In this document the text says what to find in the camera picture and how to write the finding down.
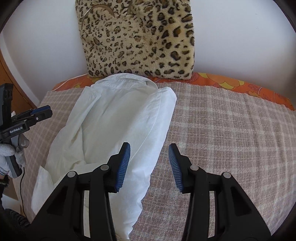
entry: gloved hand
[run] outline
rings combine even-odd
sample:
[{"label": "gloved hand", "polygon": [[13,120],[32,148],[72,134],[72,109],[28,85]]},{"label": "gloved hand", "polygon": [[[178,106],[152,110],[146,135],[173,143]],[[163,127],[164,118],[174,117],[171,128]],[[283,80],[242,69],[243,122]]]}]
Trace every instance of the gloved hand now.
[{"label": "gloved hand", "polygon": [[26,165],[24,148],[27,148],[29,143],[29,140],[24,136],[24,134],[20,134],[17,148],[14,148],[9,144],[0,144],[0,175],[12,176],[8,163],[6,162],[6,156],[15,155],[17,163],[21,165],[22,168]]}]

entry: folded shirt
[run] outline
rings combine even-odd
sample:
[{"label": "folded shirt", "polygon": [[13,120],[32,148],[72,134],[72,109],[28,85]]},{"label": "folded shirt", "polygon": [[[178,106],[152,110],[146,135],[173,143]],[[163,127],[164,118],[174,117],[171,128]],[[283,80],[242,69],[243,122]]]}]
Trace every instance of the folded shirt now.
[{"label": "folded shirt", "polygon": [[34,213],[69,171],[91,172],[129,142],[131,157],[123,187],[109,194],[115,232],[128,239],[142,211],[141,200],[150,185],[176,99],[171,88],[158,89],[149,79],[127,73],[85,87],[66,126],[54,139],[45,167],[39,168],[31,203]]}]

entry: furry cushion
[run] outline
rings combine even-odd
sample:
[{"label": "furry cushion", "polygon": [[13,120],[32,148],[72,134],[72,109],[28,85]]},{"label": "furry cushion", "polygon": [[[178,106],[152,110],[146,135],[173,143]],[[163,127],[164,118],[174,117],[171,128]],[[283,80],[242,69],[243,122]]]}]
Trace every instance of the furry cushion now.
[{"label": "furry cushion", "polygon": [[191,78],[189,0],[76,0],[76,12],[91,77]]}]

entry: checkered cloth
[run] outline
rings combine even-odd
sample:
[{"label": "checkered cloth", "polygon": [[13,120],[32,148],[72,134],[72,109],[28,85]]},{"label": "checkered cloth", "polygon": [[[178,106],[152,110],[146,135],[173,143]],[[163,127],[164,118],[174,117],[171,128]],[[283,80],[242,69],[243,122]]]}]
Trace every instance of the checkered cloth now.
[{"label": "checkered cloth", "polygon": [[[253,201],[271,233],[282,224],[296,201],[296,112],[260,98],[209,86],[161,83],[177,95],[166,141],[142,200],[143,211],[131,240],[181,240],[189,195],[176,188],[168,161],[168,145],[205,171],[230,172]],[[48,92],[41,105],[50,105],[51,119],[26,133],[26,174],[22,183],[25,213],[32,221],[31,197],[39,165],[82,89]],[[14,180],[19,193],[20,178]],[[209,236],[214,234],[213,193],[210,194]]]}]

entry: wire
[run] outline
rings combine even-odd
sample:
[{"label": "wire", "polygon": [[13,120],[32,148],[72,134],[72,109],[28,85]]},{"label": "wire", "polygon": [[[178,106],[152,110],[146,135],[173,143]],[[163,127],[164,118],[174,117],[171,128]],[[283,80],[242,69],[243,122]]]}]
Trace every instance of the wire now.
[{"label": "wire", "polygon": [[[24,171],[22,173],[22,178],[20,180],[20,198],[22,200],[22,179],[24,178],[24,175],[25,175],[25,167],[24,167]],[[24,215],[26,216],[25,214],[25,210],[24,210],[24,201],[22,200],[22,211],[24,212]]]}]

